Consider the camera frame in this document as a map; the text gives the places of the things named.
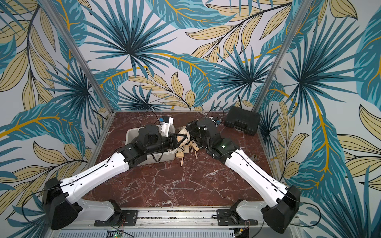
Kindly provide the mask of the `beige plastic storage box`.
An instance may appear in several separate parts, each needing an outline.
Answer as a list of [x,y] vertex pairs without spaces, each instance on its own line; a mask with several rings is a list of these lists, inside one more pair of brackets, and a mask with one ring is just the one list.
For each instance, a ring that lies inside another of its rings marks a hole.
[[[125,141],[125,144],[130,144],[132,143],[132,141],[138,137],[139,135],[139,128],[133,128],[133,129],[129,129],[126,133],[126,141]],[[158,160],[161,156],[161,152],[160,153],[154,153],[154,157],[156,160]],[[167,152],[164,152],[162,157],[161,157],[161,160],[159,161],[159,163],[161,162],[167,162],[167,161],[173,161],[176,157],[176,150],[168,150]],[[156,164],[157,162],[153,159],[153,156],[148,154],[147,156],[147,160],[145,160],[144,162],[140,163],[139,166],[143,166],[143,165],[148,165],[148,164]]]

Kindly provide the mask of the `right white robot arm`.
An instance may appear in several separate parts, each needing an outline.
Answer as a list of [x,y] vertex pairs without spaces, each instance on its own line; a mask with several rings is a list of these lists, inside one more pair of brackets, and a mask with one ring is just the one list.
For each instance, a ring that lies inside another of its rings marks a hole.
[[264,221],[275,232],[283,234],[299,211],[301,192],[274,179],[229,138],[223,138],[210,118],[194,120],[185,127],[190,139],[208,155],[241,176],[263,198],[261,205],[237,201],[230,214],[234,221]]

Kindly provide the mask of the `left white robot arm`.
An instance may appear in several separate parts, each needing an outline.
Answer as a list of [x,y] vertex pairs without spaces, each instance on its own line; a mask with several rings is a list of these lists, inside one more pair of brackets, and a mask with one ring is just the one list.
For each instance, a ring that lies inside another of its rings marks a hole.
[[186,134],[162,135],[156,125],[139,129],[131,143],[118,148],[108,159],[69,178],[52,178],[45,183],[43,209],[51,230],[60,230],[74,221],[94,220],[96,225],[114,225],[123,220],[123,212],[114,200],[88,201],[83,196],[110,178],[147,160],[148,155],[177,149]]

